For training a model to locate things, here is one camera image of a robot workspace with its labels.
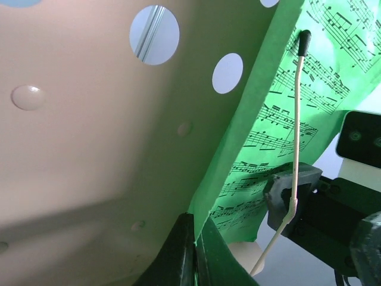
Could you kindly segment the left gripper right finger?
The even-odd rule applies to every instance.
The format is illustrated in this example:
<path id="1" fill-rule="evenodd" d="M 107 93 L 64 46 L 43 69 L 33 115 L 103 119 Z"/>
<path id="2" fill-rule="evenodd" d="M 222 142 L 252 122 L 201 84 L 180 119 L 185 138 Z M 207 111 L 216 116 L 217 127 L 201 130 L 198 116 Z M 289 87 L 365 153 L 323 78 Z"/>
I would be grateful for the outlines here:
<path id="1" fill-rule="evenodd" d="M 200 286 L 258 286 L 236 261 L 209 218 L 196 241 L 197 284 Z"/>

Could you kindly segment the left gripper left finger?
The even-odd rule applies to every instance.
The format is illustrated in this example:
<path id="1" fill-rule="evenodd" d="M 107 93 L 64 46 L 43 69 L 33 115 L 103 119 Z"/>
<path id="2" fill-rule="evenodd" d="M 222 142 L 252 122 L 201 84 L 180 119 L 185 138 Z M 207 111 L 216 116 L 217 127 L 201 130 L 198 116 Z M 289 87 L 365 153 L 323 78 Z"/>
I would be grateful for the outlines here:
<path id="1" fill-rule="evenodd" d="M 193 215 L 182 213 L 154 261 L 134 284 L 138 286 L 195 285 L 194 242 Z"/>

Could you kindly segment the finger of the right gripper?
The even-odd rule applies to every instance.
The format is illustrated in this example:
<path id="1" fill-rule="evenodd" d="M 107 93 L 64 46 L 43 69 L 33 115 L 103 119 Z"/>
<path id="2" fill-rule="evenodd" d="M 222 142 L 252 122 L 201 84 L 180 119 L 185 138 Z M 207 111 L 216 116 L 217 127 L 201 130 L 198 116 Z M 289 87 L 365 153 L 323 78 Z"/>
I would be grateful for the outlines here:
<path id="1" fill-rule="evenodd" d="M 269 177 L 263 190 L 263 196 L 268 208 L 267 224 L 272 229 L 278 229 L 283 218 L 289 210 L 289 202 L 292 191 L 292 163 L 285 163 L 275 168 L 275 173 Z M 285 227 L 294 229 L 307 206 L 308 199 L 317 187 L 318 180 L 323 171 L 306 163 L 299 164 L 298 173 L 298 205 L 296 214 L 291 222 Z"/>

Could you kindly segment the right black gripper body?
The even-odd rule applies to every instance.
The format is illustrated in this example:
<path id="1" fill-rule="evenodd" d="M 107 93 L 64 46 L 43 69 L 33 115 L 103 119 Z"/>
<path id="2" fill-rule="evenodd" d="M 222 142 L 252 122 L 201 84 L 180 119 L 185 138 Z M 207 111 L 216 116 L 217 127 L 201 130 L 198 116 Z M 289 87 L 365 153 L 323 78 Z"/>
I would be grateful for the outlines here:
<path id="1" fill-rule="evenodd" d="M 355 271 L 349 245 L 362 219 L 380 211 L 380 192 L 344 178 L 322 176 L 285 237 L 337 271 Z"/>

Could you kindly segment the green sheet music page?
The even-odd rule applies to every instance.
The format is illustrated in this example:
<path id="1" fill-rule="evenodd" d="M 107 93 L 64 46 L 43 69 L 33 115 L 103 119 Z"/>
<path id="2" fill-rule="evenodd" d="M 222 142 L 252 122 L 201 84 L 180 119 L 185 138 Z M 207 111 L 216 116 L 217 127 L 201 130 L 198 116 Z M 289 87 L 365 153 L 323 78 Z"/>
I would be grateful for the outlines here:
<path id="1" fill-rule="evenodd" d="M 344 115 L 380 85 L 379 1 L 280 1 L 241 101 L 190 204 L 195 235 L 212 219 L 225 242 L 254 241 L 262 191 L 292 167 L 299 34 L 311 32 L 301 75 L 300 157 L 313 164 Z"/>

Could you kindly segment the pink tripod music stand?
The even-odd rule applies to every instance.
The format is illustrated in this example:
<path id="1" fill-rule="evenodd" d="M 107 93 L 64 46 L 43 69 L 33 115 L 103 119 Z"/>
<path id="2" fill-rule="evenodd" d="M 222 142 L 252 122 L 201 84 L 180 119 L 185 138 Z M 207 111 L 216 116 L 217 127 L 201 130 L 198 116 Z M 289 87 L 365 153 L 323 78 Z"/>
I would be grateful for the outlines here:
<path id="1" fill-rule="evenodd" d="M 186 212 L 271 22 L 301 1 L 161 1 L 164 63 L 130 45 L 152 1 L 1 5 L 1 284 L 132 284 Z"/>

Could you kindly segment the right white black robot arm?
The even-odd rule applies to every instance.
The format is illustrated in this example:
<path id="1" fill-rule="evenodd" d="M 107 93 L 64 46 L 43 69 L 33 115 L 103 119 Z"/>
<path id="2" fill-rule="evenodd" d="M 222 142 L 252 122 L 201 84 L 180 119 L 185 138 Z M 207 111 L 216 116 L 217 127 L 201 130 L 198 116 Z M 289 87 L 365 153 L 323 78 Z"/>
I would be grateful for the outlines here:
<path id="1" fill-rule="evenodd" d="M 281 235 L 344 277 L 380 285 L 380 169 L 344 160 L 339 177 L 301 164 L 296 214 Z"/>

